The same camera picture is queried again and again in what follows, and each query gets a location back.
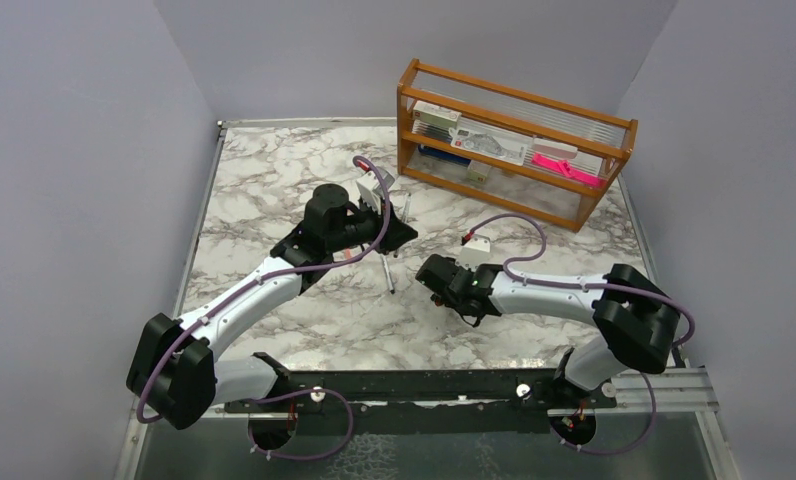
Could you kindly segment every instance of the cable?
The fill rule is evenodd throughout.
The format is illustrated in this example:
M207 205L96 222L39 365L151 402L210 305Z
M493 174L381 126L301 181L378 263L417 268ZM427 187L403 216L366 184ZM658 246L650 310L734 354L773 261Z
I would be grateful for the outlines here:
M153 387L154 383L156 383L157 378L159 377L160 373L162 372L163 367L168 362L168 359L180 348L180 345L190 336L192 333L195 332L198 328L205 324L205 322L209 322L210 319L218 315L225 307L230 305L231 302L251 290L252 288L256 287L257 285L261 285L266 280L270 280L275 277L279 277L281 275L289 275L289 274L298 274L298 273L305 273L305 272L318 272L321 270L330 270L337 267L344 267L346 265L351 265L352 263L357 263L363 259L366 255L372 252L378 245L380 245L381 240L386 235L386 230L389 228L389 217L392 213L392 204L389 202L389 186L386 184L386 180L383 179L383 175L380 174L377 168L375 168L374 164L366 157L362 155L356 155L352 163L360 168L363 166L368 167L366 171L374 172L374 176L377 178L377 183L380 184L380 190L383 193L383 203L385 204L383 207L383 225L380 227L380 232L378 232L377 237L375 237L374 241L369 244L369 246L357 254L354 257L351 257L347 260L342 260L341 262L337 263L329 263L325 265L310 265L306 267L295 267L295 268L286 268L283 270L276 270L274 272L269 272L262 277L255 278L250 282L246 283L245 285L241 286L240 288L236 289L230 296L219 302L218 305L210 309L204 317L198 319L193 323L189 328L183 331L174 343L168 347L168 350L160 357L159 362L157 362L156 367L151 372L151 375L148 377L148 380L145 382L145 387L142 388L142 394L139 395L139 404L136 406L136 419L139 423L152 423L156 422L162 415L155 415L153 417L145 417L144 410L145 405L148 403L148 397L151 394L151 388Z
M308 395L313 392L327 393L333 395L334 397L342 401L342 404L345 406L345 411L348 412L348 430L345 432L345 436L342 437L342 440L340 440L335 447L331 448L326 452L318 453L315 455L289 455L287 453L273 453L273 450L263 450L262 448L259 447L259 445L257 445L257 442L254 440L254 435L251 432L251 428L248 427L248 440L250 440L251 442L251 452L260 452L263 455L265 455L267 459L282 458L284 460L312 462L315 460L324 460L325 458L334 455L343 448L345 448L345 446L348 445L348 443L351 441L351 436L354 434L354 411L351 410L351 404L348 403L348 400L345 397L343 397L339 392L327 388L310 388L308 390L299 390L297 392L287 393L286 395L279 395L277 397L261 398L259 400L254 399L251 401L253 403L262 405L266 403L282 402L283 400L300 397L301 395Z
M566 288L566 289L578 289L578 290L590 289L590 288L594 288L594 289L597 289L597 290L599 290L599 289L615 290L617 292L630 293L630 294L634 294L634 295L639 295L641 297L650 298L652 300L657 300L658 302L664 303L664 304L674 308L675 310L679 311L687 319L687 324L689 325L688 328L687 328L687 333L685 333L681 338L675 340L672 343L672 347L673 348L674 347L679 347L679 346L685 344L695 334L695 319L693 319L692 313L690 313L690 311L687 310L683 305L679 304L675 300L673 300L673 299L671 299L671 298L669 298L669 297L667 297L665 295L660 295L658 293L650 292L648 290L643 290L641 288L627 287L625 285L616 285L616 284L613 284L613 283L587 283L587 284L581 285L580 283L555 282L555 281L552 281L552 280L540 280L540 279L536 279L536 278L527 278L527 277L523 277L521 275L517 275L517 274L513 273L513 271L510 270L510 264L511 263L513 263L513 262L529 262L531 260L538 259L539 257L542 256L542 254L545 253L545 249L546 249L546 246L547 246L547 243L548 243L548 237L545 235L545 231L542 229L542 226L536 220L534 220L533 218L531 218L531 217L529 217L527 215L524 215L524 214L521 214L521 213L502 213L500 215L495 215L495 216L489 217L486 220L484 220L484 221L480 222L479 224L475 225L474 227L472 227L469 230L469 233L466 234L463 237L463 240L469 240L470 238L472 238L472 235L474 235L474 233L475 233L475 231L477 229L487 225L488 223L493 222L493 221L498 220L498 219L501 219L501 218L508 218L508 217L520 218L520 219L525 220L526 222L530 223L531 225L533 225L534 228L536 228L536 231L539 233L539 236L542 239L542 245L540 246L539 251L537 253L535 253L533 255L529 255L527 257L511 257L511 258L508 258L507 260L504 260L504 263L503 263L502 266L504 267L504 273L506 273L508 277L510 277L513 280L516 280L518 282L527 283L529 285L539 285L541 287Z
M645 430L642 431L642 433L636 440L629 443L628 445L625 445L624 447L617 448L615 450L593 450L589 448L584 448L582 445L574 445L572 443L569 443L565 439L563 439L563 437L561 437L556 430L551 429L554 432L554 434L557 435L557 437L560 439L560 444L565 446L566 448L576 450L578 453L585 453L587 455L596 455L601 457L628 453L631 450L642 445L645 442L645 440L648 439L649 435L651 435L651 433L654 431L654 426L657 424L657 398L654 396L654 387L651 386L651 381L644 373L640 372L640 375L642 375L642 379L645 380L645 385L648 387L648 395L651 397L651 415L648 417L648 426L645 427Z

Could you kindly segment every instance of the metal frame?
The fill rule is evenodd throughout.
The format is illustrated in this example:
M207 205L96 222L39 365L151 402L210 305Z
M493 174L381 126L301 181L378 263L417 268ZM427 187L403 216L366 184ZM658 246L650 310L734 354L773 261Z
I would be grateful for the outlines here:
M265 126L284 126L284 127L328 127L343 124L345 126L389 126L395 124L395 119L391 117L375 117L375 118L298 118L298 119L278 119L278 120L238 120L238 121L225 121L219 122L219 137L216 145L215 155L212 159L212 171L210 173L207 186L204 192L204 197L201 202L201 212L196 222L196 227L192 236L192 247L189 249L187 259L184 264L184 274L180 282L180 287L177 293L176 302L174 306L174 314L178 314L182 308L183 301L186 295L186 287L188 285L189 276L191 273L192 265L194 263L197 241L203 226L204 218L206 216L207 207L212 192L212 186L215 180L216 172L218 170L218 163L220 161L221 153L224 146L224 140L227 130L229 128L241 127L265 127ZM653 257L651 256L646 241L645 234L642 229L636 209L630 199L624 179L620 175L618 177L622 195L625 200L628 211L631 214L631 221L637 236L640 250L642 253L643 261L645 263L646 272L648 276L657 281L657 270L654 265ZM734 463L731 454L730 444L727 442L719 419L716 413L719 410L719 404L716 400L715 393L713 392L712 385L710 384L707 372L703 368L688 368L688 361L685 361L687 368L673 368L666 371L662 375L650 375L654 389L655 396L658 403L658 411L660 412L694 412L696 414L699 428L701 430L703 443L706 447L710 457L713 470L716 478L724 480L739 480L739 473ZM616 400L618 406L612 410L588 410L597 415L618 415L630 413L648 412L651 409L650 397L645 388L645 383L642 377L635 372L626 372L613 379L613 384L616 386L617 396ZM127 431L124 438L124 445L122 447L121 456L115 469L114 477L117 480L128 480L135 477L136 471L139 467L139 459L141 457L143 445L147 437L147 426L140 424L136 418L136 401L134 400L133 406L130 409L130 421L127 426ZM549 415L569 414L570 410L548 410ZM226 413L221 406L217 406L207 411L203 418L208 419L271 419L278 416L286 417L286 413Z

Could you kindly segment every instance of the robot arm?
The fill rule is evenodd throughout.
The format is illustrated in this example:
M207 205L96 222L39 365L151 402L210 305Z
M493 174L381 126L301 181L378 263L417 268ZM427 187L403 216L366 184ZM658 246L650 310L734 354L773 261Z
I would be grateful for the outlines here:
M211 405L267 394L276 374L265 362L251 357L216 363L232 342L271 310L318 282L332 268L328 265L353 261L334 264L335 252L379 239L375 250L389 253L418 236L395 216L394 209L385 208L382 185L374 172L366 170L357 181L358 204L349 202L348 192L339 185L317 187L303 220L254 272L178 320L162 313L149 320L128 372L127 387L146 397L147 404L177 429L192 425ZM391 175L381 175L383 186L391 186ZM382 232L386 215L389 220ZM172 348L174 355L160 363Z
M456 259L431 255L416 280L433 292L431 300L437 305L455 310L464 321L474 317L474 323L466 322L473 327L487 315L513 313L550 315L597 327L601 336L570 349L558 367L555 393L563 399L585 398L629 368L644 373L665 370L680 320L678 311L636 294L585 287L614 283L665 295L635 268L616 264L607 274L577 277L511 269L516 277L560 285L540 286L512 278L502 265L482 263L489 250L489 240L475 236ZM584 288L572 288L578 285Z

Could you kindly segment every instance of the table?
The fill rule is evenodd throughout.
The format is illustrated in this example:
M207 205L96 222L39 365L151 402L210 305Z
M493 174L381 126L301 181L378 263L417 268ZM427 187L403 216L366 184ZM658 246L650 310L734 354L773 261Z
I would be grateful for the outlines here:
M338 183L352 199L364 155L396 172L394 126L231 128L227 131L184 311L224 292L255 269L274 244L303 217L313 189ZM222 355L242 358L264 351L290 369L447 369L554 367L570 346L597 330L539 315L487 317L479 328L437 308L414 280L433 253L455 256L460 237L504 210L417 180L398 177L390 190L400 210L412 195L409 221L419 238L389 257L395 295L372 254L329 272L304 295L282 305L250 328ZM618 183L579 233L549 226L548 251L529 272L559 275L604 273L614 263L644 270L630 213ZM517 219L493 223L482 233L494 245L493 262L533 252L538 236Z

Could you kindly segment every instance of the gray marble vein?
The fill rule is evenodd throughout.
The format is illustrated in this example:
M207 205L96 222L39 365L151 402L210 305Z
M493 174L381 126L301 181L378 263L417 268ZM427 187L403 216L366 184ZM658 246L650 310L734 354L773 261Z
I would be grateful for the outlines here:
M303 216L313 189L327 182L352 198L365 155L395 173L395 127L240 128L228 131L187 287L184 309L196 308L255 269ZM399 209L412 193L409 222L419 239L389 257L396 294L386 291L380 260L371 255L329 272L304 295L282 305L242 335L222 358L265 351L296 369L445 369L556 366L569 346L597 331L539 315L487 317L472 329L437 308L413 280L432 253L456 255L469 227L504 210L407 177L392 200ZM547 227L548 251L519 268L577 275L608 271L613 263L643 269L630 216L613 185L577 234ZM538 248L526 224L506 219L483 234L493 261Z

